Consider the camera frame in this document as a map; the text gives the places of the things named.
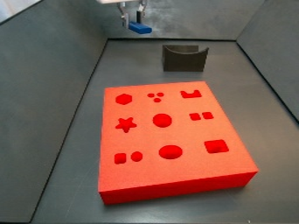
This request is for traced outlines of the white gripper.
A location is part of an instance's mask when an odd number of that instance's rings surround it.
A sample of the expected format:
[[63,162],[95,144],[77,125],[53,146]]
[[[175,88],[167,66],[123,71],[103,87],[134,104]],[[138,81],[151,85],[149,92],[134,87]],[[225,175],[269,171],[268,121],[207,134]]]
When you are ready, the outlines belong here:
[[[121,11],[121,18],[123,20],[123,26],[129,27],[130,24],[130,16],[127,13],[127,4],[126,2],[134,2],[137,0],[97,0],[101,4],[117,4],[117,7]],[[139,6],[137,10],[137,22],[139,24],[143,23],[143,18],[146,17],[146,7],[147,7],[147,0],[139,0]]]

